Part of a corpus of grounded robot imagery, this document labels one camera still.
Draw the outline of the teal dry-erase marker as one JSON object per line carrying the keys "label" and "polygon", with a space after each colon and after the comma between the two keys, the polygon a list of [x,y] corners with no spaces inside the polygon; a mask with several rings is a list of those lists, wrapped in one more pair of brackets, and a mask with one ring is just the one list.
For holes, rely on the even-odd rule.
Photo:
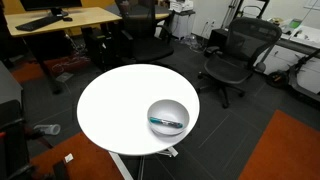
{"label": "teal dry-erase marker", "polygon": [[155,118],[155,117],[150,117],[149,121],[154,124],[162,124],[162,125],[166,125],[166,126],[170,126],[170,127],[174,127],[174,128],[182,128],[183,127],[182,123],[159,119],[159,118]]}

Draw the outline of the white round bowl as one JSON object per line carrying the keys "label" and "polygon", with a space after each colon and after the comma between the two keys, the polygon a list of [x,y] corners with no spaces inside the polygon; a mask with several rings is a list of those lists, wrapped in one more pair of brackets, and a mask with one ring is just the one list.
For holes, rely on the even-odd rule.
{"label": "white round bowl", "polygon": [[[149,121],[150,117],[182,123],[182,128],[174,128],[162,124],[154,124]],[[147,120],[150,128],[159,134],[174,136],[182,133],[189,125],[189,113],[179,102],[169,99],[154,102],[147,111]]]}

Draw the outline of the black padded office chair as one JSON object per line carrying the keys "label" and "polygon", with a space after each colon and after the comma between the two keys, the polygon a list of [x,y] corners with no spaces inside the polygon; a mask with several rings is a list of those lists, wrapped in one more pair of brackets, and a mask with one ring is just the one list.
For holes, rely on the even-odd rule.
{"label": "black padded office chair", "polygon": [[136,63],[149,63],[173,54],[171,30],[158,25],[155,0],[115,0],[120,11],[123,45]]}

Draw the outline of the white table base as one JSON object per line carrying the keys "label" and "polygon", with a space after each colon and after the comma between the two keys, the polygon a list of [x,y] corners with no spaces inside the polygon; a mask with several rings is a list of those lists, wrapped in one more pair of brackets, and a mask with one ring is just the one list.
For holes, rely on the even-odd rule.
{"label": "white table base", "polygon": [[[178,151],[174,147],[169,147],[165,150],[158,151],[158,154],[165,155],[168,157],[176,157],[178,155]],[[137,179],[134,179],[129,172],[128,168],[120,158],[120,156],[117,153],[114,153],[112,151],[109,151],[109,155],[111,156],[113,162],[115,163],[116,167],[120,171],[122,177],[125,180],[143,180],[144,176],[144,166],[145,166],[145,155],[142,155],[139,158],[139,166],[138,166],[138,175]]]}

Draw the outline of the black mesh office chair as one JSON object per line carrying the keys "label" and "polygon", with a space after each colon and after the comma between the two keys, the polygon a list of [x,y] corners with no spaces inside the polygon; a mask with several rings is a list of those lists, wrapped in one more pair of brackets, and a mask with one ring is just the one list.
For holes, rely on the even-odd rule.
{"label": "black mesh office chair", "polygon": [[217,89],[222,90],[223,108],[230,105],[226,88],[238,90],[239,96],[243,97],[245,91],[238,85],[252,76],[258,56],[275,45],[281,34],[281,29],[268,21],[241,17],[229,24],[223,47],[210,47],[211,54],[204,63],[205,71],[199,72],[198,78],[212,79]]}

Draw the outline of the black desktop computer tower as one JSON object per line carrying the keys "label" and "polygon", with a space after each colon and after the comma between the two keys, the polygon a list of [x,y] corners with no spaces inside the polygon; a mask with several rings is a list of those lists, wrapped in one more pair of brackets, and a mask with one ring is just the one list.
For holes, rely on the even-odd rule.
{"label": "black desktop computer tower", "polygon": [[87,55],[102,72],[105,72],[107,70],[107,50],[103,47],[104,34],[99,28],[92,27],[83,27],[81,31],[87,48]]}

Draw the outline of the light wooden desk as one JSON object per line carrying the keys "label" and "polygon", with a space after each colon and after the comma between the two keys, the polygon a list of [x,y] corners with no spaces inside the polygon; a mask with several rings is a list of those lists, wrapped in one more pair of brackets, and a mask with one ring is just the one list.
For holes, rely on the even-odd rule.
{"label": "light wooden desk", "polygon": [[45,61],[66,55],[69,45],[64,40],[64,30],[99,24],[106,27],[120,17],[100,7],[78,8],[54,16],[45,12],[6,15],[6,27],[12,37],[21,37],[39,63],[53,94],[62,89],[56,82]]}

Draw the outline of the clear plastic cup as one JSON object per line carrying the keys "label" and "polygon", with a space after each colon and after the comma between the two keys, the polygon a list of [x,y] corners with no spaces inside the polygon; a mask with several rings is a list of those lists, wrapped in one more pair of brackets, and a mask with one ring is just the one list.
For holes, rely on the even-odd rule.
{"label": "clear plastic cup", "polygon": [[39,130],[40,132],[44,133],[45,135],[58,135],[61,126],[59,124],[50,124],[50,125],[36,125],[34,127],[35,130]]}

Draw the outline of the black computer mouse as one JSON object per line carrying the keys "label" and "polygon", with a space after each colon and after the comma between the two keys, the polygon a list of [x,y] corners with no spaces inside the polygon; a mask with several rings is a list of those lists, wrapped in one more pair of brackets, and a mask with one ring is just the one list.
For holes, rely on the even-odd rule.
{"label": "black computer mouse", "polygon": [[71,21],[73,21],[73,19],[72,19],[71,17],[64,17],[64,18],[63,18],[63,21],[65,21],[65,22],[71,22]]}

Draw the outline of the black electric scooter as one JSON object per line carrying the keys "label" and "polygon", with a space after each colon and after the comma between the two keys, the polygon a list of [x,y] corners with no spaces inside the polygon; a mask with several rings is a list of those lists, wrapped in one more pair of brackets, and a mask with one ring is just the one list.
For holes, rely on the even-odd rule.
{"label": "black electric scooter", "polygon": [[286,86],[291,86],[293,90],[297,91],[300,95],[307,96],[317,102],[320,101],[320,96],[298,84],[298,73],[302,66],[306,64],[311,58],[315,57],[320,53],[320,49],[316,49],[310,55],[301,57],[296,64],[289,65],[286,71],[277,70],[270,73],[266,82],[275,88],[285,88]]}

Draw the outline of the white cabinet with drawers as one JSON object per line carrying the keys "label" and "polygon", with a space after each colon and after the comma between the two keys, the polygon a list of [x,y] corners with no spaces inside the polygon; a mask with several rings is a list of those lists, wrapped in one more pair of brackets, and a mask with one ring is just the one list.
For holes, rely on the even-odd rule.
{"label": "white cabinet with drawers", "polygon": [[[309,34],[304,31],[311,29],[302,25],[300,19],[289,19],[277,21],[269,19],[269,22],[278,25],[282,31],[280,39],[275,45],[266,49],[258,56],[254,63],[256,72],[265,74],[266,77],[277,70],[286,71],[289,65],[296,64],[298,60],[306,55],[310,55],[319,48],[318,43],[311,43]],[[314,31],[314,36],[319,37],[318,29]],[[307,90],[319,95],[320,92],[320,65],[319,54],[311,58],[304,64],[298,73],[298,84]]]}

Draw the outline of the black computer monitor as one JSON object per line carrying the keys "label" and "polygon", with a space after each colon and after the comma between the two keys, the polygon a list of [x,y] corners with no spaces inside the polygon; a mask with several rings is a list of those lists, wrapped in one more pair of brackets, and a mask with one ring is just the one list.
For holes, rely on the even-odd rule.
{"label": "black computer monitor", "polygon": [[53,16],[67,16],[63,8],[81,7],[81,0],[20,0],[26,11],[50,10]]}

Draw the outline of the black keyboard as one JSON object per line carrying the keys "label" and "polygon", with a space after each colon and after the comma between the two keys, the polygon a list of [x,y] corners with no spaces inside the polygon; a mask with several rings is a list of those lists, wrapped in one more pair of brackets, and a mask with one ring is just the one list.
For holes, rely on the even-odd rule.
{"label": "black keyboard", "polygon": [[48,26],[50,24],[53,24],[55,22],[58,22],[60,20],[62,20],[62,17],[60,16],[47,16],[44,18],[40,18],[38,20],[34,20],[25,24],[18,25],[16,26],[16,29],[21,31],[31,32],[31,31],[40,29],[42,27]]}

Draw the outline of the black chair at left edge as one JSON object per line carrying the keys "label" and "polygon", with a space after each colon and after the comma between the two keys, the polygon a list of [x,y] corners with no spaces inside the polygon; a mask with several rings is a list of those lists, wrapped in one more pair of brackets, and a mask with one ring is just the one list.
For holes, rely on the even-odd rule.
{"label": "black chair at left edge", "polygon": [[1,180],[32,180],[20,102],[0,104],[0,177]]}

